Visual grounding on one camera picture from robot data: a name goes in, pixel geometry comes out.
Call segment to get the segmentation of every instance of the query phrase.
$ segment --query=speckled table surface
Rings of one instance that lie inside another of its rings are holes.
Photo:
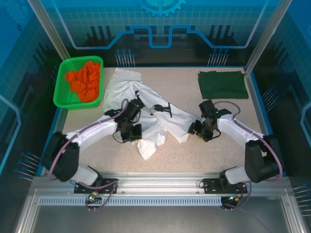
[[[203,101],[198,84],[198,73],[239,71],[241,68],[127,68],[142,73],[142,81],[153,88],[168,102],[200,116],[198,105]],[[114,68],[104,69],[104,85],[107,86]],[[251,97],[248,100],[231,100],[238,104],[241,113],[237,116],[244,124],[260,132],[258,119]],[[218,104],[236,112],[230,104]],[[97,108],[69,111],[63,133],[80,129],[100,118],[102,104]],[[100,172],[216,172],[244,163],[244,151],[226,134],[210,142],[203,142],[190,135],[187,142],[179,144],[171,135],[148,160],[144,160],[137,147],[128,143],[119,144],[107,136],[88,147],[80,154],[80,163]]]

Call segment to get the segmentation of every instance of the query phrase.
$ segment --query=orange fabric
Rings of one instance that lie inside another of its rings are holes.
[[[92,102],[99,96],[100,72],[101,64],[89,61],[80,70],[66,73],[65,78],[81,102]]]

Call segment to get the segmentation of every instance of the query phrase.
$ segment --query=green basket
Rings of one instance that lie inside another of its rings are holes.
[[[98,98],[92,102],[82,103],[75,94],[70,91],[70,85],[65,79],[65,74],[69,71],[78,71],[88,61],[99,62],[101,64],[100,74],[100,88]],[[58,70],[57,80],[55,85],[53,102],[57,107],[67,108],[68,110],[83,109],[83,108],[94,108],[100,105],[101,98],[103,96],[103,85],[104,85],[104,62],[102,58],[98,56],[86,56],[86,57],[73,57],[64,60]]]

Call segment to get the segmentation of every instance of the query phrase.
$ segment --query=black clip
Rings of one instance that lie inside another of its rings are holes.
[[[173,116],[172,116],[171,105],[170,105],[170,103],[168,103],[168,104],[169,104],[168,107],[163,107],[160,104],[155,104],[154,105],[154,110],[157,111],[157,112],[167,112],[167,113],[170,113],[170,116],[172,118]]]

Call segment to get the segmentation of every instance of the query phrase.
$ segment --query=gear logo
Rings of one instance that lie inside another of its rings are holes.
[[[138,0],[140,9],[144,9],[146,13],[151,13],[152,16],[175,14],[175,10],[181,9],[181,4],[186,3],[186,0]]]
[[[0,0],[0,8],[3,7],[18,24],[21,24],[27,18],[28,3],[26,0]]]

